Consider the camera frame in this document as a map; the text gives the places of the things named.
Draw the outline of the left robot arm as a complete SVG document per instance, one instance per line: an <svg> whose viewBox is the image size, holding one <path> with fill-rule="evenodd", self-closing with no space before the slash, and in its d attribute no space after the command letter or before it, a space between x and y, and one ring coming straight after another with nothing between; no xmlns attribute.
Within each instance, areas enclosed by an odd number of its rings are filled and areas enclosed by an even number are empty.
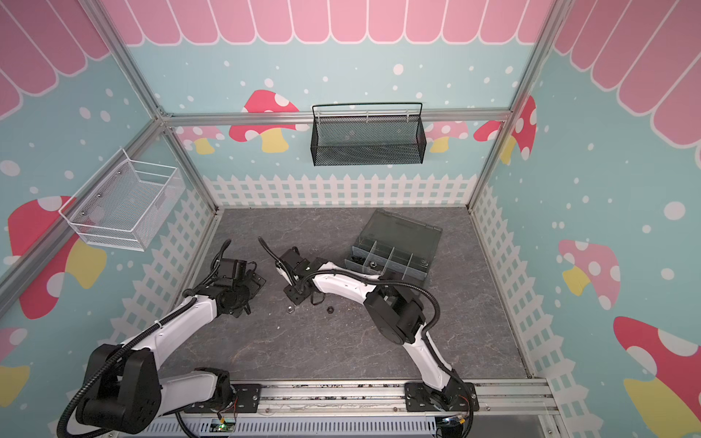
<svg viewBox="0 0 701 438"><path fill-rule="evenodd" d="M250 302L266 283L257 264L225 256L226 240L211 262L210 272L184 302L121 344L103 344L89 357L82 387L58 419L56 434L69 437L76 421L89 437L109 432L140 434L157 418L180 418L191 406L217 414L233 411L241 399L227 370L200 367L162 379L165 361L202 327L221 316L251 312Z"/></svg>

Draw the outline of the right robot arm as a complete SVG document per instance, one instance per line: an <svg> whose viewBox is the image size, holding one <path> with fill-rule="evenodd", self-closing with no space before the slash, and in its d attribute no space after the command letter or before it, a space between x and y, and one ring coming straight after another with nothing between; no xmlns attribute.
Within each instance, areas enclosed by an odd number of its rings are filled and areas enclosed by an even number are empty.
<svg viewBox="0 0 701 438"><path fill-rule="evenodd" d="M403 347L422 378L421 383L407 385L407 396L414 399L406 403L409 410L479 410L474 385L459 377L430 336L429 330L441 316L440 305L430 292L406 281L350 271L323 258L308 261L295 246L278 256L262 237L258 242L287 281L285 293L290 301L299 304L323 294L359 303L383 337Z"/></svg>

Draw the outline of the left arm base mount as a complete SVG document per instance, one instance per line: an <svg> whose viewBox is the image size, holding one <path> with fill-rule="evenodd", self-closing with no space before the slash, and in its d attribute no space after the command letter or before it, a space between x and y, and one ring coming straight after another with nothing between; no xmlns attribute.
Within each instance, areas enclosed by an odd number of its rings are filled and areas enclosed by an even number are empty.
<svg viewBox="0 0 701 438"><path fill-rule="evenodd" d="M224 398L193 403L184 409L186 414L256 414L261 402L262 385L232 383Z"/></svg>

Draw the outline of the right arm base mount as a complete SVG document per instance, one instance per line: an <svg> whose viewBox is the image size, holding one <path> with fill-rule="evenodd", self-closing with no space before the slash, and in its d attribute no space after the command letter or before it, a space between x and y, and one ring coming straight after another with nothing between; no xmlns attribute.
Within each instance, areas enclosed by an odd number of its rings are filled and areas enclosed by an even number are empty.
<svg viewBox="0 0 701 438"><path fill-rule="evenodd" d="M405 407L408 412L478 412L473 383L451 380L443 390L435 390L422 381L405 383Z"/></svg>

